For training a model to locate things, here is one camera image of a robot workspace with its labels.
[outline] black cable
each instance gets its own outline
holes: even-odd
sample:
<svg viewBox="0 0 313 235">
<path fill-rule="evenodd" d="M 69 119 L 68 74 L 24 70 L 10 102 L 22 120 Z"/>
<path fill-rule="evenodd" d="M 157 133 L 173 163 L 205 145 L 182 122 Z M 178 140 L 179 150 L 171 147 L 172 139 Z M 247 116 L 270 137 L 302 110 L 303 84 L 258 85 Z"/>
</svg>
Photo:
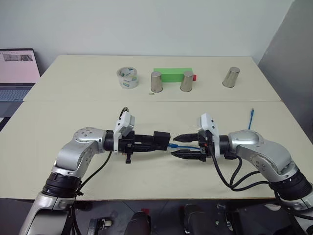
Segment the black cable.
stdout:
<svg viewBox="0 0 313 235">
<path fill-rule="evenodd" d="M 119 115 L 118 118 L 120 118 L 120 117 L 123 115 L 123 113 L 124 113 L 125 111 L 128 112 L 128 108 L 127 108 L 127 107 L 124 107 L 124 108 L 122 109 L 121 114 Z"/>
<path fill-rule="evenodd" d="M 307 220 L 313 220 L 313 217 L 312 216 L 307 216 L 307 215 L 303 215 L 303 214 L 300 214 L 298 212 L 295 212 L 295 210 L 287 210 L 285 208 L 283 208 L 284 210 L 286 210 L 288 213 L 290 213 L 291 215 L 295 216 L 295 217 L 299 217 L 299 218 L 303 218 L 303 219 L 307 219 Z"/>
<path fill-rule="evenodd" d="M 106 161 L 80 185 L 80 187 L 79 187 L 78 190 L 76 191 L 76 195 L 82 195 L 82 193 L 81 193 L 81 191 L 80 191 L 80 190 L 82 189 L 82 187 L 83 187 L 93 176 L 95 176 L 99 171 L 102 170 L 102 168 L 108 163 L 108 161 L 109 161 L 109 159 L 110 159 L 110 157 L 111 157 L 111 154 L 112 154 L 112 152 L 109 153 L 109 155 L 108 155 Z M 76 213 L 75 213 L 75 207 L 74 207 L 74 205 L 75 205 L 75 203 L 72 205 L 72 207 L 71 207 L 71 209 L 70 209 L 70 210 L 71 210 L 70 213 L 71 213 L 71 216 L 72 216 L 72 218 L 73 218 L 72 222 L 73 222 L 73 225 L 74 225 L 74 228 L 75 228 L 76 233 L 77 233 L 78 235 L 81 235 L 81 232 L 80 232 L 80 230 L 79 230 L 79 228 L 78 228 L 78 224 L 77 224 L 77 220 L 76 220 Z"/>
<path fill-rule="evenodd" d="M 82 235 L 82 233 L 80 232 L 80 230 L 78 228 L 74 204 L 72 205 L 71 210 L 72 210 L 73 224 L 74 224 L 75 231 L 76 231 L 77 235 Z"/>
<path fill-rule="evenodd" d="M 253 171 L 253 172 L 250 172 L 249 174 L 245 175 L 244 177 L 242 177 L 240 180 L 238 180 L 236 183 L 232 184 L 233 187 L 237 187 L 242 181 L 244 181 L 245 179 L 247 179 L 248 177 L 252 176 L 252 175 L 255 175 L 255 174 L 260 174 L 260 172 L 257 170 L 257 171 Z"/>
<path fill-rule="evenodd" d="M 219 177 L 220 177 L 220 179 L 222 180 L 222 182 L 223 182 L 227 187 L 229 187 L 231 190 L 238 192 L 238 191 L 247 190 L 247 189 L 249 189 L 249 188 L 252 188 L 252 187 L 254 187 L 254 186 L 261 185 L 261 184 L 268 184 L 268 185 L 269 185 L 269 182 L 268 182 L 268 181 L 258 181 L 258 182 L 256 182 L 256 183 L 253 183 L 253 184 L 248 185 L 248 186 L 243 187 L 243 188 L 235 188 L 236 186 L 238 186 L 238 184 L 240 184 L 243 180 L 245 180 L 245 179 L 248 178 L 249 176 L 254 175 L 254 174 L 257 174 L 256 171 L 255 171 L 255 172 L 251 172 L 251 173 L 248 174 L 248 175 L 245 175 L 243 178 L 241 178 L 241 179 L 240 179 L 236 184 L 234 184 L 234 185 L 229 184 L 229 183 L 226 181 L 226 179 L 224 178 L 224 176 L 223 176 L 223 174 L 222 174 L 222 172 L 221 172 L 221 170 L 220 170 L 220 168 L 219 168 L 219 165 L 218 165 L 218 163 L 217 163 L 217 160 L 216 160 L 216 158 L 215 158 L 215 156 L 214 156 L 214 154 L 213 154 L 212 147 L 209 146 L 208 149 L 209 149 L 210 155 L 212 156 L 212 160 L 213 160 L 215 169 L 216 169 L 216 171 L 217 171 L 217 174 L 219 175 Z M 241 163 L 241 161 L 239 160 L 239 165 L 238 165 L 237 169 L 235 170 L 235 172 L 237 172 L 237 170 L 239 171 L 239 169 L 240 169 L 240 167 L 241 167 L 241 166 L 240 166 L 240 163 Z"/>
<path fill-rule="evenodd" d="M 74 219 L 73 219 L 73 214 L 72 214 L 72 208 L 69 210 L 68 213 L 69 213 L 69 216 L 70 216 L 72 235 L 75 235 L 75 226 L 74 226 Z"/>
<path fill-rule="evenodd" d="M 238 157 L 238 156 L 236 156 L 236 158 L 239 160 L 239 164 L 238 164 L 236 170 L 234 171 L 233 175 L 232 175 L 231 178 L 230 178 L 230 181 L 229 181 L 229 184 L 230 184 L 230 185 L 233 184 L 236 175 L 238 174 L 238 172 L 239 172 L 241 166 L 243 165 L 243 160 L 242 160 L 240 157 Z"/>
<path fill-rule="evenodd" d="M 247 189 L 252 188 L 254 186 L 262 185 L 262 184 L 269 185 L 269 182 L 268 181 L 258 181 L 258 182 L 251 184 L 251 185 L 245 186 L 243 188 L 230 188 L 230 189 L 235 191 L 235 192 L 240 192 L 240 191 L 244 191 L 244 190 L 247 190 Z"/>
<path fill-rule="evenodd" d="M 82 187 L 93 177 L 95 176 L 99 171 L 102 170 L 102 168 L 104 168 L 104 166 L 108 163 L 110 157 L 111 157 L 112 152 L 109 153 L 108 158 L 106 159 L 106 161 L 102 164 L 102 166 L 99 167 L 99 169 L 97 169 L 94 173 L 92 173 L 83 183 L 82 185 L 79 187 L 79 189 L 77 190 L 76 194 L 80 192 L 80 190 L 82 189 Z"/>
</svg>

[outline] laptop screen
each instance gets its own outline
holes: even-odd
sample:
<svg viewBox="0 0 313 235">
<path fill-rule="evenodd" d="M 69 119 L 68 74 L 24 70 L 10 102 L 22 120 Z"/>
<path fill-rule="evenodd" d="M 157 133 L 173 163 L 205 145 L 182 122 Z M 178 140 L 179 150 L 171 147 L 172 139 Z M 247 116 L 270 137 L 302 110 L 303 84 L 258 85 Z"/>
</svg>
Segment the laptop screen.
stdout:
<svg viewBox="0 0 313 235">
<path fill-rule="evenodd" d="M 0 49 L 0 83 L 36 83 L 39 78 L 33 49 Z"/>
</svg>

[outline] tape roll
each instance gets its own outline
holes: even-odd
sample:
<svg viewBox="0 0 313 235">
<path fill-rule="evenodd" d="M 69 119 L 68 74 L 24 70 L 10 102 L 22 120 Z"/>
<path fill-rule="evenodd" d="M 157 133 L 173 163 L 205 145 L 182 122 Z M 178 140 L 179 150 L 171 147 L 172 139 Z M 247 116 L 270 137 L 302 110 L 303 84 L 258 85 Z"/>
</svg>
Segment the tape roll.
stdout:
<svg viewBox="0 0 313 235">
<path fill-rule="evenodd" d="M 116 74 L 122 88 L 132 89 L 138 85 L 137 70 L 133 67 L 120 68 Z"/>
</svg>

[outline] laptop keyboard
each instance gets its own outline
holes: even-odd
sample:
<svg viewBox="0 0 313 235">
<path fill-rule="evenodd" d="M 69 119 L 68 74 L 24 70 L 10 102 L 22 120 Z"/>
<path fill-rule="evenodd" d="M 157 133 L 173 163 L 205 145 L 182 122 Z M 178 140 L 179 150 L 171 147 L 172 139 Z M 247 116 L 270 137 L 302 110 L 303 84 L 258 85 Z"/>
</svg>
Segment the laptop keyboard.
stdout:
<svg viewBox="0 0 313 235">
<path fill-rule="evenodd" d="M 22 90 L 1 90 L 0 89 L 0 101 L 17 101 L 22 102 L 25 95 L 29 92 L 30 89 Z"/>
</svg>

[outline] blue cable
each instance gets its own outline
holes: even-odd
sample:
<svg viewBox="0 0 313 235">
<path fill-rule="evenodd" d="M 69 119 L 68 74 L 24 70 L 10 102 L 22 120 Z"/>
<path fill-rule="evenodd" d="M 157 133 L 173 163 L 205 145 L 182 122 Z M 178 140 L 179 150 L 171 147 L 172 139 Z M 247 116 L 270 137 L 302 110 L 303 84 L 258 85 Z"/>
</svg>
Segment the blue cable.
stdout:
<svg viewBox="0 0 313 235">
<path fill-rule="evenodd" d="M 200 149 L 200 148 L 193 147 L 193 146 L 178 145 L 178 144 L 175 144 L 175 143 L 169 143 L 168 146 L 171 147 L 171 148 L 194 148 L 194 149 Z"/>
<path fill-rule="evenodd" d="M 251 113 L 250 113 L 250 123 L 249 123 L 249 126 L 248 126 L 248 130 L 251 129 L 251 124 L 252 124 L 253 115 L 254 115 L 254 109 L 252 108 L 252 109 L 251 109 Z"/>
</svg>

